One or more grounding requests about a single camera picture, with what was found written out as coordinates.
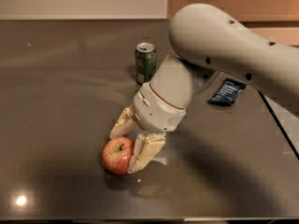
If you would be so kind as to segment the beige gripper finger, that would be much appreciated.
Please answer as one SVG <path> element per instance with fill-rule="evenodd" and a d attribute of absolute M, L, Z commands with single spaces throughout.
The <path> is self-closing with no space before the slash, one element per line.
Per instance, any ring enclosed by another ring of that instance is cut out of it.
<path fill-rule="evenodd" d="M 117 122 L 110 131 L 109 138 L 114 139 L 117 137 L 128 134 L 132 129 L 137 127 L 137 123 L 134 119 L 135 113 L 133 107 L 125 107 L 121 112 Z"/>
<path fill-rule="evenodd" d="M 128 174 L 143 170 L 165 145 L 165 133 L 139 134 L 135 140 Z"/>

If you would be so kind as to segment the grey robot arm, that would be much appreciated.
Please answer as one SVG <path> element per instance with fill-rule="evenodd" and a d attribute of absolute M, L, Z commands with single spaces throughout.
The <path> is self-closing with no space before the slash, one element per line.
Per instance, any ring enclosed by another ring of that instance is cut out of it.
<path fill-rule="evenodd" d="M 166 56 L 144 83 L 110 132 L 112 139 L 139 127 L 127 172 L 144 169 L 173 132 L 192 97 L 218 73 L 230 74 L 299 113 L 299 48 L 256 35 L 224 11 L 207 4 L 182 8 L 171 20 Z"/>

